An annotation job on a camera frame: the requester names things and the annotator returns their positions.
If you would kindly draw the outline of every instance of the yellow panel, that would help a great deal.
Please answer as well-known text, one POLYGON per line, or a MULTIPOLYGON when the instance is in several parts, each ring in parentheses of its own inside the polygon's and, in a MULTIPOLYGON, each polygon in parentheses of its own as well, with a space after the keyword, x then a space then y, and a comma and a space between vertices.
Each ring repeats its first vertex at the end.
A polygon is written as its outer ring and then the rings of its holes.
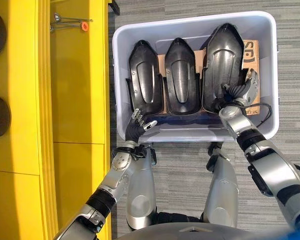
POLYGON ((9 131, 0 137, 0 171, 39 174, 35 19, 36 1, 0 0, 7 42, 0 52, 0 97, 11 110, 9 131))
POLYGON ((104 146, 103 144, 54 143, 53 147, 58 222, 61 227, 93 192, 93 161, 100 163, 96 174, 103 176, 104 146))
MULTIPOLYGON (((98 6, 104 1, 97 0, 98 6)), ((89 0, 51 3, 50 12, 63 17, 89 19, 89 31, 56 29, 51 33, 51 82, 53 140, 59 143, 105 142, 104 41, 99 31, 103 15, 89 12, 89 0), (92 65, 91 58, 101 65, 92 65)))
POLYGON ((36 2, 37 126, 44 239, 58 232, 50 77, 50 0, 36 2))
POLYGON ((0 171, 0 240, 43 240, 39 176, 0 171))

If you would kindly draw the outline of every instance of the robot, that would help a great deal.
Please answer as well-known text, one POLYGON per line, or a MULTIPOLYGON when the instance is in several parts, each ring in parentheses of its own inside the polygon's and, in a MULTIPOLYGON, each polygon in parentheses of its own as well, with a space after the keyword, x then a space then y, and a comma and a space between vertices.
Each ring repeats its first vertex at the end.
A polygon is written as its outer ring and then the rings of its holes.
MULTIPOLYGON (((300 177, 278 148, 258 131, 244 109, 255 99, 259 80, 253 75, 242 86, 222 86, 233 101, 221 105, 219 117, 249 162, 252 179, 260 192, 275 197, 286 222, 300 229, 300 177)), ((209 148, 206 168, 213 172, 205 209, 200 219, 176 213, 157 213, 152 162, 155 151, 138 145, 139 137, 157 124, 145 124, 140 109, 129 121, 125 143, 114 153, 111 169, 76 216, 55 240, 96 240, 112 208, 127 192, 126 218, 135 231, 118 239, 251 239, 237 229, 238 184, 222 144, 209 148)))

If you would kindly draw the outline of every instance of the robotic hand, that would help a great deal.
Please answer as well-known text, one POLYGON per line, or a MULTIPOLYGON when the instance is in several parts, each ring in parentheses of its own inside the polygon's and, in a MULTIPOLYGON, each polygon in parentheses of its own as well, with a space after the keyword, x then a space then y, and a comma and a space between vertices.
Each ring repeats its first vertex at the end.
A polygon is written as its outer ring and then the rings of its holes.
POLYGON ((300 178, 296 168, 276 146, 258 131, 245 116, 258 93, 258 75, 253 69, 243 86, 224 85, 234 98, 219 111, 224 127, 236 140, 250 166, 252 179, 262 194, 275 197, 285 220, 295 228, 300 227, 300 178))
POLYGON ((125 132, 125 143, 116 149, 111 169, 102 183, 82 206, 75 217, 55 236, 55 240, 96 240, 108 214, 125 193, 131 176, 138 168, 137 158, 145 151, 137 147, 139 137, 157 124, 145 124, 141 111, 136 109, 125 132))

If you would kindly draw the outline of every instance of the storage bin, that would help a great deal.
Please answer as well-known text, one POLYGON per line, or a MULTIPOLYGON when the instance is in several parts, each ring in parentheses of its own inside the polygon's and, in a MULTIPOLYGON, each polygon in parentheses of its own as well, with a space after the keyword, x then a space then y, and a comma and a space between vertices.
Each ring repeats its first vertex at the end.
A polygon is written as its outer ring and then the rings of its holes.
MULTIPOLYGON (((279 128, 277 32, 275 19, 264 11, 246 11, 199 16, 165 21, 125 25, 118 28, 112 39, 117 130, 121 138, 132 114, 126 78, 130 78, 129 56, 138 40, 146 40, 158 55, 166 54, 177 37, 185 39, 192 50, 199 50, 214 29, 224 23, 235 25, 242 39, 259 41, 260 102, 272 107, 272 116, 259 127, 267 139, 279 128)), ((249 118, 256 125, 268 109, 249 118)), ((161 124, 147 132, 140 142, 232 141, 220 123, 172 125, 161 124)))

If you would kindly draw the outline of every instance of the gray carpet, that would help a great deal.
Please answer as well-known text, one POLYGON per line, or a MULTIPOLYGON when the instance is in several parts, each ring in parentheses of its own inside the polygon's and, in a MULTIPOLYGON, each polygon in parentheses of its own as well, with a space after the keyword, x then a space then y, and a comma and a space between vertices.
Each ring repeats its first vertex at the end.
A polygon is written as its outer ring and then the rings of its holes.
MULTIPOLYGON (((121 15, 109 9, 111 146, 123 140, 116 130, 112 36, 126 24, 262 10, 277 25, 280 126, 272 141, 293 163, 300 164, 300 0, 117 0, 121 15)), ((211 174, 206 170, 208 143, 156 143, 158 164, 153 168, 156 200, 161 212, 199 217, 208 195, 211 174)), ((274 198, 263 196, 247 170, 248 162, 234 142, 224 148, 239 185, 238 228, 267 231, 287 226, 274 198)), ((112 214, 112 236, 128 233, 126 197, 112 214)))

